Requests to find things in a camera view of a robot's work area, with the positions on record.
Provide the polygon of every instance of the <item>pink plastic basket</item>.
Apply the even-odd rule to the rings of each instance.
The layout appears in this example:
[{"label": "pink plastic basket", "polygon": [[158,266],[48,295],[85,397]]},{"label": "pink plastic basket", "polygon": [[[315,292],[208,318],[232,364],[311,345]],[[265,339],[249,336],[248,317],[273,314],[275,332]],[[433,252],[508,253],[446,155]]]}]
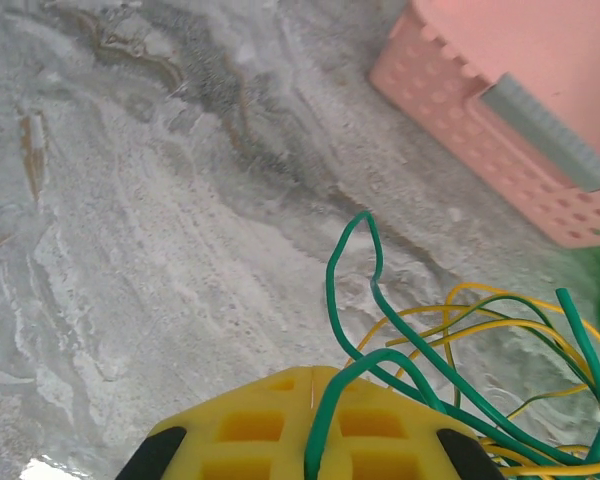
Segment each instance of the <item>pink plastic basket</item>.
[{"label": "pink plastic basket", "polygon": [[600,245],[600,0],[412,0],[371,81],[558,244]]}]

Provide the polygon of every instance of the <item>electrical wire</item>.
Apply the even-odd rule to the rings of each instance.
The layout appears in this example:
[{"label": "electrical wire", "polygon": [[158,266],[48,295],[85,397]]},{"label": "electrical wire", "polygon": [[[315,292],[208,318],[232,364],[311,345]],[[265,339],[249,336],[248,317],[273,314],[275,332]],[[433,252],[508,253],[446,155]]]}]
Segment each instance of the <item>electrical wire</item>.
[{"label": "electrical wire", "polygon": [[[567,321],[571,326],[571,330],[575,335],[576,342],[578,343],[580,350],[582,350],[582,354],[587,360],[587,363],[591,367],[591,373],[593,374],[595,386],[600,393],[600,361],[598,360],[598,356],[593,349],[593,345],[591,345],[591,342],[589,341],[589,337],[587,337],[587,333],[580,319],[580,315],[578,314],[578,310],[573,304],[573,300],[571,300],[571,295],[569,295],[569,292],[565,288],[559,288],[556,290],[556,295],[560,305],[562,306],[562,309],[564,310],[564,314],[567,317]],[[598,429],[598,433],[591,443],[591,449],[585,458],[585,462],[600,462],[600,428]]]},{"label": "electrical wire", "polygon": [[375,350],[364,357],[360,357],[345,369],[339,371],[329,382],[322,395],[316,417],[309,431],[307,448],[305,450],[305,480],[317,480],[320,462],[327,443],[329,427],[333,419],[340,395],[353,380],[380,362],[393,362],[404,368],[416,384],[426,405],[446,414],[446,409],[436,396],[433,388],[427,382],[422,372],[405,355],[390,348]]},{"label": "electrical wire", "polygon": [[[374,274],[370,280],[370,286],[372,290],[372,294],[374,300],[386,315],[385,318],[380,320],[372,330],[365,336],[363,341],[360,343],[359,348],[356,347],[349,342],[342,330],[342,326],[340,324],[338,309],[336,306],[335,300],[335,269],[338,263],[339,258],[341,257],[348,238],[353,232],[354,228],[363,220],[366,220],[369,225],[371,237],[373,240],[374,248],[376,251],[376,266]],[[595,475],[596,478],[600,479],[600,429],[596,434],[596,438],[592,443],[591,447],[586,446],[560,446],[553,447],[547,445],[537,439],[534,439],[530,435],[523,432],[521,429],[513,425],[510,419],[504,417],[500,412],[498,412],[489,402],[487,402],[480,394],[478,394],[473,387],[471,387],[460,375],[457,374],[454,368],[454,361],[452,351],[449,348],[448,350],[445,348],[445,353],[448,351],[449,355],[447,356],[446,361],[443,360],[440,356],[437,355],[433,347],[444,345],[449,346],[454,340],[459,338],[466,337],[467,335],[477,333],[480,331],[484,331],[490,328],[495,328],[496,324],[500,324],[499,326],[519,326],[527,329],[534,335],[536,335],[539,339],[541,339],[547,346],[552,348],[556,353],[558,353],[569,365],[569,368],[574,371],[574,373],[580,378],[583,382],[582,385],[578,385],[572,387],[570,389],[566,389],[559,392],[550,392],[547,394],[543,394],[542,396],[536,396],[533,399],[527,401],[527,406],[532,401],[535,401],[540,398],[552,398],[556,396],[564,396],[570,395],[573,393],[577,393],[585,390],[586,388],[590,388],[594,393],[594,396],[600,403],[600,363],[597,360],[597,356],[595,355],[595,351],[593,350],[591,343],[586,335],[586,330],[589,331],[597,340],[600,340],[600,334],[586,321],[582,321],[577,314],[577,310],[573,303],[570,302],[570,298],[568,294],[565,295],[563,290],[559,290],[558,300],[561,303],[562,307],[557,307],[555,305],[542,302],[540,300],[531,298],[531,297],[521,297],[518,295],[511,294],[510,292],[496,289],[494,287],[476,284],[476,283],[465,283],[460,284],[456,288],[454,288],[449,295],[447,296],[447,305],[442,306],[432,306],[432,307],[417,307],[415,309],[403,310],[401,312],[396,313],[393,308],[388,304],[382,292],[378,287],[378,279],[382,274],[383,267],[383,253],[382,246],[380,244],[379,234],[377,228],[375,226],[375,222],[372,216],[368,212],[362,212],[358,214],[349,224],[345,227],[344,232],[332,256],[329,259],[327,264],[327,272],[326,272],[326,294],[327,294],[327,309],[329,313],[329,320],[334,331],[334,335],[338,343],[342,346],[345,352],[354,359],[353,365],[356,365],[356,362],[360,358],[366,358],[362,356],[360,350],[364,348],[371,338],[387,323],[392,323],[398,331],[404,336],[404,339],[398,339],[399,342],[409,341],[415,347],[414,352],[411,354],[412,358],[417,357],[420,354],[423,354],[427,357],[435,366],[441,371],[453,384],[454,387],[457,387],[458,392],[467,396],[480,410],[485,413],[488,418],[495,422],[496,427],[489,425],[488,423],[478,419],[477,417],[461,410],[456,405],[450,405],[446,402],[441,402],[440,405],[443,409],[446,409],[447,413],[456,418],[457,420],[465,423],[469,427],[474,430],[480,432],[482,435],[485,435],[481,439],[481,443],[486,448],[491,449],[491,453],[493,455],[498,455],[499,458],[502,458],[508,463],[510,466],[503,467],[502,472],[506,475],[511,476],[540,476],[541,478],[551,478],[553,476],[558,477],[568,477],[568,476],[592,476]],[[450,305],[455,296],[459,291],[463,288],[479,288],[482,290],[489,291],[491,293],[495,293],[494,296],[489,297],[488,299],[482,300],[481,302],[477,302],[472,306],[464,306],[464,305]],[[506,317],[505,315],[499,314],[498,312],[494,312],[488,309],[485,309],[484,306],[488,303],[496,300],[509,299],[515,300],[520,303],[527,305],[542,321],[542,324],[538,322],[533,322],[530,320],[522,320],[522,319],[512,319]],[[583,355],[580,355],[577,350],[573,348],[568,342],[564,340],[562,336],[555,332],[555,329],[549,319],[544,315],[541,308],[545,308],[547,310],[556,312],[556,313],[564,313],[569,320],[570,326],[574,335],[576,336],[576,340],[578,345],[582,349]],[[435,329],[430,329],[424,334],[418,334],[413,329],[411,329],[404,321],[401,316],[415,314],[415,313],[424,313],[430,311],[442,311],[443,312],[443,322],[442,325],[436,327]],[[461,313],[453,318],[451,318],[450,314],[453,311],[460,311]],[[449,334],[449,328],[460,321],[462,318],[466,318],[469,314],[477,312],[492,318],[495,318],[495,322],[488,322],[487,325],[481,324],[473,327],[469,327],[467,329],[461,330],[460,332],[455,332],[453,334]],[[442,332],[442,338],[435,340],[433,342],[427,343],[424,338],[427,336],[434,335],[435,333]],[[398,341],[388,342],[389,344],[397,344]],[[412,363],[405,364],[407,368],[409,368],[409,374],[414,378],[415,372],[414,365]],[[429,404],[431,402],[430,393],[427,391],[426,395],[423,395],[418,389],[413,388],[404,382],[402,382],[399,378],[391,375],[389,372],[384,370],[377,365],[369,365],[368,370],[376,375],[380,380],[387,383],[390,387],[395,388],[399,392],[403,393],[406,396],[409,396],[421,403]],[[510,414],[511,418],[515,418],[522,410],[524,410],[526,406],[523,404],[516,411]],[[314,423],[312,430],[316,427],[317,422]],[[328,433],[328,425],[326,427],[326,431],[323,431],[325,438],[326,433]],[[575,456],[569,452],[574,453],[584,453],[586,455],[583,460],[579,456]]]}]

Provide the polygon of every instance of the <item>green object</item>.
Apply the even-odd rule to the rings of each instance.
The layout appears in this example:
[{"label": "green object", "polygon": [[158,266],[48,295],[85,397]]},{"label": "green object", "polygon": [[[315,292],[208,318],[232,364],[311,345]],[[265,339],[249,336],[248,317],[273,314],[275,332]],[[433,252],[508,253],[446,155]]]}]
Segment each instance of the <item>green object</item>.
[{"label": "green object", "polygon": [[[498,428],[495,428],[495,427],[489,425],[488,423],[480,420],[479,418],[477,418],[467,412],[464,412],[463,410],[457,408],[454,405],[450,405],[446,402],[442,402],[442,404],[446,408],[447,413],[451,417],[465,423],[466,425],[468,425],[469,427],[482,433],[483,435],[486,435],[486,436],[492,438],[499,445],[501,445],[505,448],[511,449],[517,453],[520,453],[521,455],[524,455],[525,457],[527,457],[528,459],[530,459],[531,461],[535,462],[538,465],[555,465],[555,463],[552,462],[551,459],[554,459],[555,461],[557,461],[561,464],[564,464],[564,465],[589,464],[589,463],[593,463],[593,462],[589,461],[589,460],[591,460],[591,458],[599,459],[600,458],[600,429],[596,435],[596,441],[594,441],[594,445],[592,445],[592,447],[591,447],[587,461],[585,461],[581,458],[578,458],[574,455],[570,455],[566,452],[562,452],[562,451],[552,447],[551,445],[548,445],[544,442],[541,442],[538,439],[531,437],[526,432],[520,430],[517,426],[515,426],[513,423],[511,423],[500,412],[498,412],[484,397],[482,397],[477,391],[475,391],[475,389],[473,389],[473,387],[471,387],[471,385],[469,385],[462,377],[460,377],[460,375],[453,368],[451,368],[449,365],[447,365],[447,363],[435,352],[435,350],[433,350],[433,348],[431,348],[427,344],[427,342],[424,339],[422,339],[413,329],[411,329],[402,320],[402,318],[393,310],[393,308],[386,301],[386,299],[382,295],[382,292],[380,291],[380,288],[378,287],[377,282],[382,274],[382,268],[383,268],[383,254],[382,254],[382,246],[380,244],[380,237],[378,234],[378,230],[376,228],[373,217],[371,216],[371,214],[369,212],[362,212],[362,213],[356,215],[356,217],[351,222],[349,222],[349,224],[345,227],[345,229],[342,233],[342,236],[340,237],[340,240],[338,241],[338,244],[327,264],[326,297],[327,297],[327,309],[328,309],[328,313],[329,313],[329,320],[330,320],[334,335],[335,335],[338,343],[345,350],[345,352],[355,360],[358,360],[361,357],[363,357],[363,355],[356,349],[356,347],[347,339],[347,337],[344,334],[344,331],[342,329],[342,326],[340,324],[340,319],[338,316],[338,309],[337,309],[337,305],[336,305],[336,298],[335,298],[335,295],[336,295],[335,269],[336,269],[336,266],[337,266],[337,263],[338,263],[340,257],[342,256],[342,253],[346,247],[349,237],[351,236],[355,227],[363,220],[366,220],[367,224],[369,225],[369,229],[371,232],[371,237],[373,239],[375,253],[376,253],[375,272],[370,280],[370,286],[372,289],[374,300],[376,301],[376,303],[378,304],[380,309],[387,316],[387,318],[391,321],[391,323],[400,331],[400,333],[402,333],[402,335],[404,335],[407,339],[409,339],[413,343],[415,348],[420,350],[424,354],[424,356],[430,362],[432,362],[438,368],[438,370],[440,370],[441,373],[443,373],[454,385],[456,385],[459,388],[459,390],[465,396],[467,396],[467,398],[469,398],[472,401],[472,403],[474,403],[483,413],[485,413],[485,415],[487,415],[490,418],[490,420],[492,420],[498,426],[498,428],[500,428],[504,431],[499,430]],[[572,329],[574,330],[574,334],[576,335],[576,338],[578,339],[578,344],[580,345],[580,347],[583,350],[585,359],[589,363],[592,374],[594,376],[594,384],[592,385],[591,382],[588,381],[588,379],[586,379],[584,372],[582,372],[579,369],[579,367],[577,365],[575,365],[572,361],[568,361],[569,367],[575,372],[575,374],[579,378],[581,378],[583,380],[584,383],[586,383],[589,386],[592,393],[594,394],[594,396],[600,403],[600,368],[598,368],[599,363],[596,366],[597,357],[591,347],[591,344],[589,343],[586,333],[584,333],[584,328],[582,326],[580,317],[577,314],[575,306],[573,306],[572,302],[569,303],[570,298],[569,298],[568,294],[566,294],[566,291],[564,289],[558,290],[556,293],[558,295],[558,299],[561,301],[561,303],[563,303],[563,308],[564,308],[565,312],[568,312],[567,318],[572,326]],[[476,306],[475,309],[473,309],[473,311],[479,310],[487,303],[491,303],[493,301],[497,301],[497,300],[501,300],[501,299],[505,299],[505,298],[520,301],[521,303],[528,305],[534,311],[534,313],[538,314],[538,316],[541,318],[541,320],[545,324],[547,324],[548,326],[551,326],[551,324],[548,323],[548,319],[546,319],[546,316],[544,316],[542,314],[542,312],[535,305],[533,305],[531,302],[526,301],[525,299],[521,299],[521,298],[515,297],[515,296],[511,296],[511,297],[502,296],[502,297],[498,297],[498,298],[492,298],[492,299],[485,300],[485,302],[483,304]],[[470,313],[471,312],[466,312],[463,316],[458,318],[457,321],[460,321],[462,318],[466,317]],[[559,346],[557,346],[557,344],[555,344],[554,342],[552,342],[551,340],[549,340],[547,337],[540,334],[539,332],[534,331],[534,334],[536,334],[536,336],[538,336],[538,338],[540,338],[547,346],[549,346],[556,353],[561,355],[562,358],[566,359],[566,357],[567,357],[566,354],[563,352],[563,350]],[[413,387],[407,385],[406,383],[402,382],[401,380],[395,378],[391,373],[387,372],[386,370],[382,369],[381,367],[369,365],[368,370],[371,373],[373,373],[375,376],[377,376],[380,380],[391,385],[393,388],[400,391],[404,395],[406,395],[410,398],[413,398],[421,403],[425,403],[425,404],[428,403],[427,400],[430,401],[430,398],[425,399],[425,396],[420,391],[418,391],[416,388],[413,388]],[[324,429],[325,427],[324,426],[322,426],[322,427],[315,426],[315,428],[318,428],[318,429],[323,428]]]},{"label": "green object", "polygon": [[[599,393],[598,401],[600,403],[600,361],[598,360],[596,351],[593,349],[593,346],[589,341],[587,332],[585,331],[584,326],[582,325],[582,320],[580,319],[578,310],[573,304],[573,300],[571,300],[571,295],[569,295],[569,292],[565,288],[559,288],[558,290],[556,290],[556,295],[558,297],[558,301],[560,302],[560,306],[564,310],[564,314],[567,317],[569,326],[571,327],[571,330],[573,331],[573,334],[576,337],[576,342],[578,342],[578,346],[582,350],[584,359],[587,361],[587,364],[591,369],[593,381],[595,382],[596,389]],[[600,428],[598,429],[598,433],[596,434],[595,438],[593,439],[593,442],[591,443],[591,448],[589,450],[587,458],[585,458],[585,462],[600,462]]]},{"label": "green object", "polygon": [[320,461],[327,443],[327,434],[329,433],[329,427],[331,426],[340,395],[353,380],[380,362],[393,362],[404,368],[405,372],[407,372],[422,393],[425,403],[434,410],[447,413],[444,405],[433,391],[433,388],[431,388],[431,385],[429,385],[429,382],[427,382],[427,379],[407,356],[397,350],[380,348],[360,357],[347,368],[338,372],[331,379],[324,391],[324,395],[322,395],[315,420],[309,432],[307,448],[304,454],[306,480],[318,479]]}]

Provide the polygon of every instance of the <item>basket handle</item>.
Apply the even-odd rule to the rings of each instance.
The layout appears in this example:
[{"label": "basket handle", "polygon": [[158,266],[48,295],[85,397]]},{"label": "basket handle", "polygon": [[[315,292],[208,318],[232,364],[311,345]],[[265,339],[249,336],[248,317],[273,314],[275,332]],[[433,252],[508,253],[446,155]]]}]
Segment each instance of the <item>basket handle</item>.
[{"label": "basket handle", "polygon": [[600,190],[600,155],[511,74],[500,77],[479,98],[580,189]]}]

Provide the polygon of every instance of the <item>gray marble surface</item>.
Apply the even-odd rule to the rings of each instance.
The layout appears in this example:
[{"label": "gray marble surface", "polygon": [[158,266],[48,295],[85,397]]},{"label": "gray marble surface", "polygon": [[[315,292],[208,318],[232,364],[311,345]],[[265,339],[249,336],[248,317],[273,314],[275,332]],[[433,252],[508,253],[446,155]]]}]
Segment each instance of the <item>gray marble surface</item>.
[{"label": "gray marble surface", "polygon": [[[113,478],[168,415],[340,365],[324,269],[362,208],[398,307],[468,280],[593,315],[600,252],[553,246],[368,84],[403,6],[0,0],[0,479]],[[357,339],[372,264],[361,230],[338,271]],[[523,333],[457,352],[503,409],[570,382]],[[587,396],[524,419],[565,442],[596,421]]]}]

